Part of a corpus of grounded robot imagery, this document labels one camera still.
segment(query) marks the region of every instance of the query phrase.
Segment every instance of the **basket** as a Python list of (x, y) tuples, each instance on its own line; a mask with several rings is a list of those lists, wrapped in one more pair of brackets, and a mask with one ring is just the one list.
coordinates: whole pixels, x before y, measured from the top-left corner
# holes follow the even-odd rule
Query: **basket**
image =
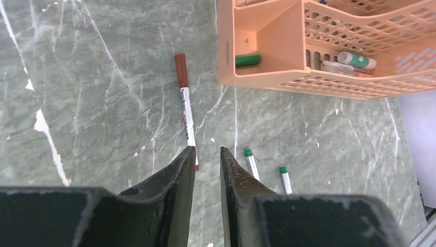
[[(221, 0), (220, 83), (356, 99), (434, 90), (436, 1), (409, 2)], [(335, 61), (341, 51), (375, 59), (373, 77), (319, 70), (319, 61)], [(248, 54), (262, 62), (235, 68), (235, 56)]]

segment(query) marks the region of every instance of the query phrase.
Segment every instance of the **marble surface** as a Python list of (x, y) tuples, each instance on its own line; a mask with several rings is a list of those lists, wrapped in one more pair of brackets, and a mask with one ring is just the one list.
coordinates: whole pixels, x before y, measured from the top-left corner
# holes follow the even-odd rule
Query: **marble surface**
[(223, 246), (221, 146), (283, 192), (363, 193), (407, 240), (425, 219), (396, 99), (222, 86), (212, 0), (0, 0), (0, 185), (119, 193), (186, 145), (174, 55), (186, 53), (201, 169), (188, 246)]

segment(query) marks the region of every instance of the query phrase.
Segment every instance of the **green cylinder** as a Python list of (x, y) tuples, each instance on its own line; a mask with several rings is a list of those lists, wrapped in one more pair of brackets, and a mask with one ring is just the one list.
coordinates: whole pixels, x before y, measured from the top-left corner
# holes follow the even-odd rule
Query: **green cylinder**
[(236, 68), (256, 66), (262, 61), (260, 55), (250, 55), (235, 58)]

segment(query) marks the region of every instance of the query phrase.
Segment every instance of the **green marker cap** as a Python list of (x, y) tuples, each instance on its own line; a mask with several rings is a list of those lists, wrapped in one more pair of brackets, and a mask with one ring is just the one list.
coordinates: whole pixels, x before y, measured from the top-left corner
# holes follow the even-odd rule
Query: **green marker cap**
[(249, 157), (253, 155), (253, 152), (250, 149), (245, 150), (244, 152), (245, 157)]
[(287, 173), (286, 167), (281, 166), (280, 167), (280, 174), (285, 174), (285, 173)]

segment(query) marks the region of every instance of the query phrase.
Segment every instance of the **marker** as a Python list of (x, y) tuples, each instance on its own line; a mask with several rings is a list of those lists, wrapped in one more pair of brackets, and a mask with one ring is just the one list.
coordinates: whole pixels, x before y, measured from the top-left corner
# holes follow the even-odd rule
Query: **marker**
[(250, 149), (245, 150), (244, 152), (245, 161), (247, 162), (248, 169), (250, 170), (251, 174), (255, 179), (257, 179), (260, 182), (260, 177), (258, 173), (258, 169), (256, 167), (256, 160), (253, 156), (253, 152)]
[(280, 167), (280, 176), (282, 177), (283, 188), (286, 194), (292, 194), (292, 189), (290, 187), (289, 173), (287, 173), (286, 167)]
[[(196, 147), (194, 120), (192, 119), (191, 101), (189, 100), (188, 70), (186, 69), (185, 54), (175, 56), (178, 85), (180, 86), (181, 103), (183, 105), (183, 120), (185, 121), (186, 143), (188, 146)], [(195, 152), (195, 171), (199, 170), (198, 152)]]

